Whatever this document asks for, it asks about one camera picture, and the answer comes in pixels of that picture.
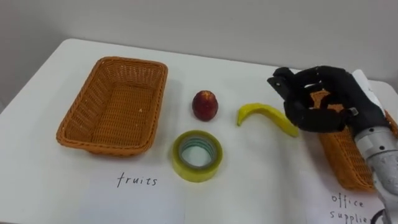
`red apple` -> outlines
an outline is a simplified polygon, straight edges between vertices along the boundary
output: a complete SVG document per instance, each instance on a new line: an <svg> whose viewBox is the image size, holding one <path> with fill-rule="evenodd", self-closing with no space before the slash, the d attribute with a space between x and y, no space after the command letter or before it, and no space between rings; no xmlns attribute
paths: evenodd
<svg viewBox="0 0 398 224"><path fill-rule="evenodd" d="M198 92L192 101L193 114L201 121L209 121L216 116L218 102L216 96L208 91Z"/></svg>

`packing tape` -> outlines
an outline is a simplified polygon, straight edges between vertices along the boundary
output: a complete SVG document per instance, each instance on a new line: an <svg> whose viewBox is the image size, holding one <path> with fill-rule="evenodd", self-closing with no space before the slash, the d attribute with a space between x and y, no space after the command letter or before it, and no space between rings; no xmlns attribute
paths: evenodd
<svg viewBox="0 0 398 224"><path fill-rule="evenodd" d="M210 156L210 162L203 166L195 166L186 161L182 152L190 147L201 147ZM203 182L212 178L223 159L220 142L205 131L193 130L181 134L174 142L172 149L172 163L174 171L183 179L190 182Z"/></svg>

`white table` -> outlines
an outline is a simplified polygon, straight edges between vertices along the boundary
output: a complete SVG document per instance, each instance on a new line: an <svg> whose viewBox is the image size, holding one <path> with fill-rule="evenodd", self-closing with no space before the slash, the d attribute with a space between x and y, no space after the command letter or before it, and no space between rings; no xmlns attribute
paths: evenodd
<svg viewBox="0 0 398 224"><path fill-rule="evenodd" d="M165 63L169 77L154 146L130 159L96 157L67 149L55 132L95 62L104 56ZM235 126L236 110L263 102L283 110L267 84L275 67L173 54L83 40L64 41L0 115L0 222L71 223L96 169L134 164L173 172L167 153L190 129L214 134L224 147L216 177L187 190L185 223L305 223L297 193L300 170L330 172L315 134L291 138L267 118L254 115ZM397 119L398 95L387 83L371 82ZM203 123L190 112L199 90L215 93L216 118Z"/></svg>

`banana peel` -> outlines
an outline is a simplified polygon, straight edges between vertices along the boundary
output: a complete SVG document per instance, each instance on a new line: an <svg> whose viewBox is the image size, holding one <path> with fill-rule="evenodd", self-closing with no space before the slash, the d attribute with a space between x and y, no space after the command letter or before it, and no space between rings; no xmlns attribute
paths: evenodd
<svg viewBox="0 0 398 224"><path fill-rule="evenodd" d="M299 129L294 126L283 113L270 105L265 105L262 103L249 103L240 107L238 110L236 124L240 126L247 117L254 113L259 113L268 117L276 125L278 125L278 127L283 130L284 133L292 137L299 136Z"/></svg>

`wicker basket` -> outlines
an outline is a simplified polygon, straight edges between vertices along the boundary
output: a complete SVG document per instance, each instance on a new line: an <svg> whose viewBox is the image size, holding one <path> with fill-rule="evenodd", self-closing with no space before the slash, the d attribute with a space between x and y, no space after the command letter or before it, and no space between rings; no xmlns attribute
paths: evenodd
<svg viewBox="0 0 398 224"><path fill-rule="evenodd" d="M321 99L327 94L329 94L327 91L319 91L312 95L315 107L320 106ZM341 105L329 105L329 108L337 111L343 109ZM386 118L391 124L393 133L398 137L397 124L387 111ZM319 134L319 139L326 158L343 188L366 192L374 190L371 171L359 153L348 128L340 133Z"/></svg>
<svg viewBox="0 0 398 224"><path fill-rule="evenodd" d="M133 156L154 142L167 67L120 57L97 61L61 122L57 141L94 154Z"/></svg>

